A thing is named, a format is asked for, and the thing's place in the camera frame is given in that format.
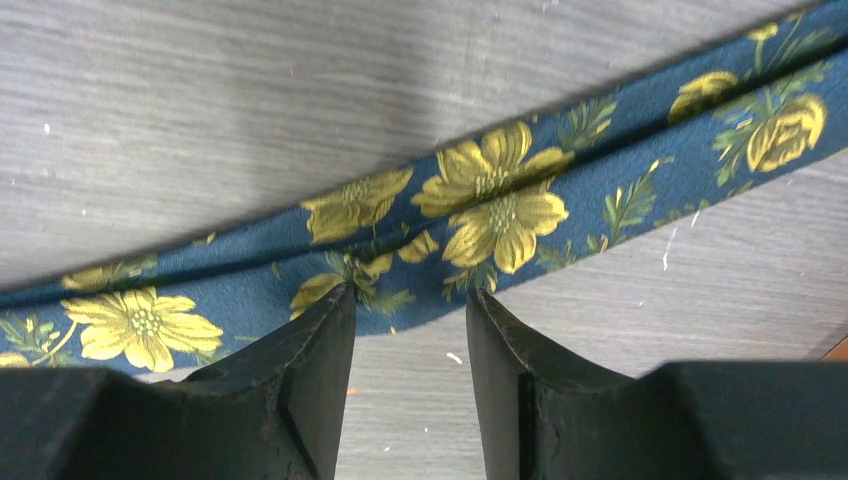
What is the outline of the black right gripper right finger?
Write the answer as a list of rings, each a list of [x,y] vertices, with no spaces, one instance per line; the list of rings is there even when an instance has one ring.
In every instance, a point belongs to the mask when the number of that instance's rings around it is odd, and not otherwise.
[[[631,378],[468,296],[490,479],[843,479],[847,366],[676,361]]]

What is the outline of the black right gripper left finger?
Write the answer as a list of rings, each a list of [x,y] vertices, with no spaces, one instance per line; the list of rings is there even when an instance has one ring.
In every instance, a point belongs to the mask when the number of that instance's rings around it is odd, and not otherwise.
[[[179,382],[106,368],[1,372],[5,479],[331,479],[355,340],[340,284]]]

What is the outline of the blue yellow floral tie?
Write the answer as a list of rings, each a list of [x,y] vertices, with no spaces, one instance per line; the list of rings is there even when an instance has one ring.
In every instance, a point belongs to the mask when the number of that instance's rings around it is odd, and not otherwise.
[[[846,146],[847,5],[826,1],[261,220],[5,292],[1,363],[204,365],[345,282],[357,333],[396,333]]]

